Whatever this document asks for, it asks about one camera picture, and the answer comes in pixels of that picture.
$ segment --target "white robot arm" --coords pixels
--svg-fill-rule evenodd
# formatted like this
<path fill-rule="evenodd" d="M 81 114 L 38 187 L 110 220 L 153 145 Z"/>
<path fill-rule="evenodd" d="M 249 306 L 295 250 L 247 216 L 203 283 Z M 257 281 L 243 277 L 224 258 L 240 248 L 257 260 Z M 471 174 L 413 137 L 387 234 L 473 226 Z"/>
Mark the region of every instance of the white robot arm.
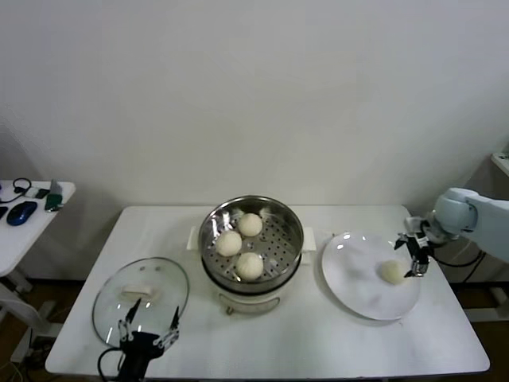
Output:
<path fill-rule="evenodd" d="M 422 277 L 433 249 L 459 236 L 509 262 L 509 201 L 495 201 L 470 189 L 448 189 L 431 213 L 407 218 L 405 226 L 407 233 L 400 234 L 394 248 L 406 244 L 410 251 L 412 269 L 406 277 Z"/>
<path fill-rule="evenodd" d="M 482 197 L 470 189 L 449 189 L 435 204 L 435 219 L 452 235 L 509 263 L 509 201 Z"/>

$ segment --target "stainless steel pot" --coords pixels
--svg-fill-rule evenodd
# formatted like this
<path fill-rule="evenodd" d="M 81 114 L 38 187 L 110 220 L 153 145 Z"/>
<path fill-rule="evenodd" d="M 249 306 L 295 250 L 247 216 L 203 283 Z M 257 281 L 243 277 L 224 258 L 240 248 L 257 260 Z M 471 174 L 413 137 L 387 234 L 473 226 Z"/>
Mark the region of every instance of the stainless steel pot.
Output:
<path fill-rule="evenodd" d="M 216 252 L 221 232 L 236 230 L 240 217 L 255 213 L 262 218 L 263 229 L 254 237 L 243 237 L 240 253 L 223 257 Z M 200 227 L 199 245 L 208 276 L 231 293 L 258 295 L 278 289 L 289 281 L 301 263 L 304 232 L 297 215 L 283 203 L 269 197 L 237 197 L 217 206 Z M 235 272 L 241 253 L 255 252 L 263 258 L 264 272 L 255 281 L 242 280 Z"/>

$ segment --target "computer mouse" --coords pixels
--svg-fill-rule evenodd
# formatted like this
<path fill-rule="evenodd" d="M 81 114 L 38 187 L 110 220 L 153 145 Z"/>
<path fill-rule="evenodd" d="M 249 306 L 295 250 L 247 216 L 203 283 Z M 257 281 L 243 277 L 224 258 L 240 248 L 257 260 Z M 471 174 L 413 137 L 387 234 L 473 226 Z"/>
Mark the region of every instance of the computer mouse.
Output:
<path fill-rule="evenodd" d="M 19 205 L 15 205 L 7 214 L 7 224 L 22 225 L 36 209 L 37 203 L 35 201 L 24 201 Z"/>

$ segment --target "white table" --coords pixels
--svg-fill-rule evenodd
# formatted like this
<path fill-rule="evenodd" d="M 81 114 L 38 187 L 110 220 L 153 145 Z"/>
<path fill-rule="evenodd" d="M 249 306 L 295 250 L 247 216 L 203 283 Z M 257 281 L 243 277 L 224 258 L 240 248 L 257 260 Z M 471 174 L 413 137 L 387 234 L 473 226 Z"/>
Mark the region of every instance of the white table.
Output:
<path fill-rule="evenodd" d="M 49 189 L 50 181 L 33 181 L 34 187 Z M 14 193 L 12 181 L 0 181 L 2 190 L 0 190 L 0 197 L 4 201 L 9 201 L 17 194 Z M 67 203 L 69 198 L 75 192 L 76 187 L 73 183 L 67 181 L 59 181 L 62 188 L 62 201 Z M 23 201 L 35 201 L 39 205 L 32 214 L 32 216 L 22 225 L 16 227 L 7 224 L 7 212 L 2 219 L 0 219 L 0 243 L 2 243 L 2 250 L 0 251 L 0 277 L 7 276 L 15 285 L 17 285 L 17 292 L 29 291 L 32 286 L 28 283 L 23 274 L 16 270 L 16 266 L 23 259 L 26 252 L 32 247 L 33 243 L 46 229 L 49 223 L 55 218 L 58 212 L 46 212 L 44 209 L 46 199 L 32 199 L 28 197 L 19 197 L 17 200 L 8 204 L 2 204 L 9 208 L 9 211 L 17 204 Z M 14 316 L 21 319 L 24 323 L 34 329 L 34 336 L 55 337 L 60 327 L 58 325 L 50 325 L 45 320 L 54 306 L 54 302 L 45 302 L 40 311 L 37 312 L 33 308 L 21 304 L 22 300 L 16 293 L 11 292 L 3 284 L 0 283 L 0 305 L 12 313 Z M 28 341 L 28 331 L 21 339 L 20 345 L 16 348 L 11 357 L 13 362 L 20 362 L 25 355 L 26 345 Z"/>
<path fill-rule="evenodd" d="M 150 363 L 147 377 L 351 379 L 489 368 L 479 339 L 435 262 L 422 280 L 417 305 L 396 322 L 362 318 L 338 302 L 326 287 L 318 266 L 331 233 L 363 229 L 395 240 L 408 216 L 402 206 L 293 207 L 302 224 L 313 227 L 317 252 L 310 265 L 300 267 L 282 304 L 259 316 L 226 315 L 199 256 L 185 250 L 189 230 L 210 210 L 125 209 L 52 348 L 46 368 L 59 374 L 97 375 L 97 358 L 106 346 L 92 328 L 95 296 L 121 266 L 150 256 L 179 262 L 188 273 L 191 291 L 181 319 L 181 338 L 163 357 Z M 118 359 L 115 353 L 104 357 L 106 374 L 116 375 Z"/>

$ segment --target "black cable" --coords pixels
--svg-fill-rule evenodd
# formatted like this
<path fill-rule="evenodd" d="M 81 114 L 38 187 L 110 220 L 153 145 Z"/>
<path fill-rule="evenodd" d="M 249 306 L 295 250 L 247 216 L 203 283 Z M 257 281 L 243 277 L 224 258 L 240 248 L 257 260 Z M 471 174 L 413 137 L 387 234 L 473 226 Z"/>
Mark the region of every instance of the black cable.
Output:
<path fill-rule="evenodd" d="M 482 256 L 481 258 L 479 259 L 479 261 L 477 262 L 477 264 L 474 266 L 474 268 L 472 268 L 472 270 L 470 271 L 470 273 L 468 274 L 467 277 L 464 278 L 464 280 L 462 281 L 462 283 L 466 283 L 471 277 L 472 275 L 474 274 L 474 272 L 476 271 L 476 269 L 478 268 L 478 266 L 481 264 L 481 262 L 484 260 L 484 257 L 486 257 L 486 252 L 484 251 L 479 251 L 479 253 L 482 253 Z"/>
<path fill-rule="evenodd" d="M 21 187 L 19 185 L 16 185 L 16 183 L 18 183 L 19 181 L 26 181 L 29 184 L 29 186 Z M 10 203 L 11 201 L 16 201 L 20 197 L 25 196 L 26 192 L 30 189 L 30 187 L 32 187 L 32 182 L 27 177 L 19 177 L 18 179 L 13 180 L 13 187 L 14 187 L 14 192 L 16 192 L 16 189 L 20 190 L 19 195 L 17 195 L 16 197 L 13 197 L 10 201 L 0 201 L 0 205 L 6 205 L 7 203 Z"/>
<path fill-rule="evenodd" d="M 106 356 L 109 352 L 120 352 L 122 351 L 120 348 L 109 348 L 104 350 L 99 358 L 97 359 L 97 370 L 99 371 L 99 375 L 101 376 L 101 380 L 103 382 L 108 382 L 109 380 L 104 376 L 103 370 L 101 369 L 101 361 L 103 360 L 103 357 Z"/>
<path fill-rule="evenodd" d="M 474 260 L 470 260 L 467 263 L 463 263 L 463 264 L 446 263 L 445 261 L 442 261 L 442 260 L 438 259 L 435 255 L 432 255 L 431 257 L 433 257 L 437 261 L 437 263 L 445 265 L 446 267 L 463 268 L 463 267 L 470 267 L 477 260 L 479 260 L 482 255 L 483 255 L 483 252 L 479 251 L 479 253 L 477 254 L 477 256 L 476 256 L 476 258 Z"/>

